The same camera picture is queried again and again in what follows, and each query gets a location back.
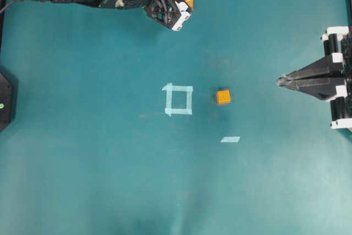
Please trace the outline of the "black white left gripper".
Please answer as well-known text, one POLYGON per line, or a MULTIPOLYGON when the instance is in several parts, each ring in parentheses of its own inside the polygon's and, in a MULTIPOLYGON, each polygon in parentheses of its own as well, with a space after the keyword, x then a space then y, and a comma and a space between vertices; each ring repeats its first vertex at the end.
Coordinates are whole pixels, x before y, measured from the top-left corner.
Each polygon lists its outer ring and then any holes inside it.
POLYGON ((173 31, 180 31, 193 9, 184 0, 151 0, 145 6, 147 16, 173 31))

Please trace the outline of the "right gripper with rails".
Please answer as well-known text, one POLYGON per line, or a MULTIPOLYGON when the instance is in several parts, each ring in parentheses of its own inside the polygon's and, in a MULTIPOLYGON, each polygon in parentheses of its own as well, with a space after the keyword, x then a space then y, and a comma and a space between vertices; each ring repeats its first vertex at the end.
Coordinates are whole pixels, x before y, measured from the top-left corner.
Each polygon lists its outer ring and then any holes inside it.
POLYGON ((325 57, 277 79, 277 85, 328 101, 332 129, 351 129, 351 27, 327 28, 325 57))

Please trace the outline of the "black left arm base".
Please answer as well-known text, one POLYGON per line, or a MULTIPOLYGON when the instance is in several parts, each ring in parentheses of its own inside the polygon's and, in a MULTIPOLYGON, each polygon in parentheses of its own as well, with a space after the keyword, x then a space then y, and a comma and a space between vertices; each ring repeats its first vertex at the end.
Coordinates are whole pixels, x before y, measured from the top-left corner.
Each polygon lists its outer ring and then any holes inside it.
POLYGON ((18 85, 17 77, 1 67, 1 132, 15 120, 18 85))

